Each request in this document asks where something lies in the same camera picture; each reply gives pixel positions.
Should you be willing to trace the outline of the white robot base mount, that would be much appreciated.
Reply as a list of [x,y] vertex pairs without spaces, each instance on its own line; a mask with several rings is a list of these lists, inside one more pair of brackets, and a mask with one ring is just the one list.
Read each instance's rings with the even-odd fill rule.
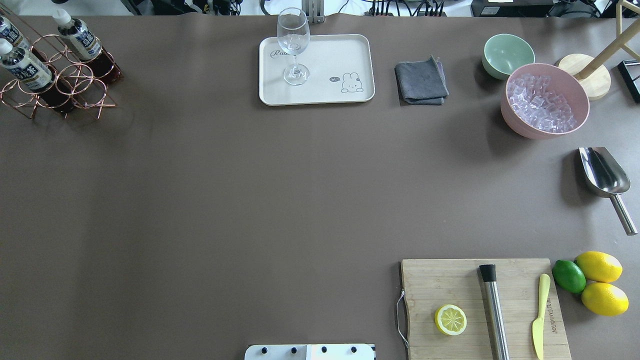
[[373,344],[254,344],[247,347],[245,360],[375,360]]

